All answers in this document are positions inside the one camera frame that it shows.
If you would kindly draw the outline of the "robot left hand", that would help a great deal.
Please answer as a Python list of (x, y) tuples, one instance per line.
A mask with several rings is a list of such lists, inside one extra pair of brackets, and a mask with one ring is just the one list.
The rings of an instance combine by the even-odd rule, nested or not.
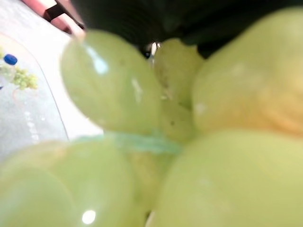
[(74, 0), (87, 29), (119, 35), (143, 50), (179, 38), (209, 57), (258, 19), (300, 0)]

